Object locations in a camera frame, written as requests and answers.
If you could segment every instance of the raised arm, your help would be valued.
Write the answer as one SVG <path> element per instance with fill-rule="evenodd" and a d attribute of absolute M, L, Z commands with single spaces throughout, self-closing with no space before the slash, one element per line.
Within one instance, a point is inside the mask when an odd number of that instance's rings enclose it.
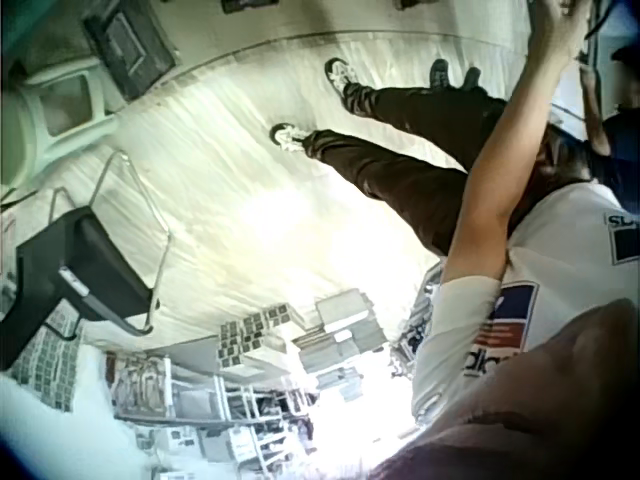
<path fill-rule="evenodd" d="M 444 270 L 443 283 L 481 275 L 501 279 L 507 226 L 533 171 L 551 98 L 587 31 L 591 0 L 537 0 L 524 71 L 507 107 L 471 169 Z"/>
<path fill-rule="evenodd" d="M 584 120 L 587 127 L 587 138 L 594 152 L 604 157 L 611 156 L 611 145 L 604 131 L 602 115 L 598 106 L 596 72 L 586 65 L 580 66 L 580 84 L 584 102 Z"/>

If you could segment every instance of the metal frame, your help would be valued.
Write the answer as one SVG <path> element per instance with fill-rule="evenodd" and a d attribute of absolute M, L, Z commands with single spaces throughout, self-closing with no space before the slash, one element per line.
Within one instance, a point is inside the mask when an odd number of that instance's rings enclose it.
<path fill-rule="evenodd" d="M 100 177 L 98 178 L 98 182 L 96 183 L 93 193 L 91 194 L 91 199 L 89 200 L 88 206 L 93 207 L 93 204 L 96 201 L 98 193 L 100 192 L 100 188 L 104 183 L 104 179 L 107 175 L 107 172 L 109 171 L 109 168 L 111 167 L 111 164 L 113 163 L 116 157 L 119 157 L 124 163 L 124 165 L 127 167 L 127 169 L 129 170 L 129 173 L 131 174 L 131 178 L 133 178 L 133 181 L 136 184 L 136 188 L 142 195 L 142 198 L 144 198 L 144 201 L 147 204 L 147 207 L 149 208 L 149 210 L 151 210 L 151 213 L 153 214 L 154 219 L 156 220 L 158 225 L 160 225 L 160 228 L 162 228 L 162 230 L 164 231 L 167 237 L 167 246 L 162 252 L 162 257 L 160 258 L 160 265 L 158 266 L 158 272 L 156 273 L 156 278 L 153 282 L 153 287 L 151 287 L 152 289 L 151 302 L 149 305 L 149 311 L 147 312 L 147 316 L 145 318 L 144 326 L 141 329 L 139 329 L 131 325 L 126 320 L 123 320 L 129 326 L 131 326 L 131 328 L 135 330 L 138 334 L 147 335 L 148 333 L 151 333 L 151 330 L 153 330 L 151 323 L 156 310 L 155 306 L 158 303 L 158 290 L 160 287 L 162 276 L 164 274 L 165 263 L 167 260 L 167 256 L 169 254 L 169 250 L 171 249 L 171 244 L 173 243 L 173 234 L 171 233 L 171 230 L 169 229 L 169 225 L 167 224 L 166 220 L 163 218 L 162 213 L 160 213 L 160 210 L 158 209 L 156 204 L 153 202 L 151 195 L 149 194 L 148 190 L 145 188 L 144 184 L 142 183 L 142 180 L 140 179 L 140 176 L 138 175 L 138 172 L 136 171 L 133 163 L 129 159 L 129 156 L 122 150 L 114 151 L 107 159 L 104 165 L 104 168 L 100 173 Z M 71 194 L 69 193 L 69 190 L 67 190 L 66 187 L 56 188 L 53 191 L 53 197 L 51 199 L 51 205 L 49 207 L 49 225 L 53 222 L 53 215 L 55 213 L 56 200 L 58 198 L 58 195 L 60 194 L 63 194 L 66 197 L 67 201 L 71 204 L 73 208 L 77 208 L 76 203 L 73 201 L 73 198 L 71 197 Z"/>

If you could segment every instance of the person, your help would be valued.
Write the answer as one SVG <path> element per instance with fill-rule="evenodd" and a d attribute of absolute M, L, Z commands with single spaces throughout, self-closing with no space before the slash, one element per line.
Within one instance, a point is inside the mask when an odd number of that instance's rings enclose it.
<path fill-rule="evenodd" d="M 640 44 L 616 50 L 611 59 L 620 65 L 616 87 L 618 113 L 604 122 L 597 96 L 597 73 L 581 66 L 587 138 L 594 152 L 591 170 L 620 199 L 623 207 L 640 213 Z"/>
<path fill-rule="evenodd" d="M 590 6 L 537 0 L 529 56 L 502 110 L 475 88 L 373 91 L 329 75 L 347 109 L 424 136 L 468 176 L 331 131 L 272 131 L 448 255 L 413 382 L 413 412 L 430 426 L 370 478 L 566 478 L 637 386 L 640 221 L 608 187 L 575 175 L 584 149 L 547 126 Z"/>

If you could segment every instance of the white plastic chair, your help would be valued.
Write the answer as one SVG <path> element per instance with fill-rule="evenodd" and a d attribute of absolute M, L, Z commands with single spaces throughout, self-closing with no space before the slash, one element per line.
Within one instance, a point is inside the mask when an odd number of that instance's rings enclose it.
<path fill-rule="evenodd" d="M 47 128 L 42 95 L 46 89 L 84 77 L 91 105 L 86 122 L 52 136 Z M 2 185 L 18 187 L 55 160 L 85 147 L 117 128 L 105 114 L 100 61 L 91 57 L 54 65 L 2 93 Z"/>

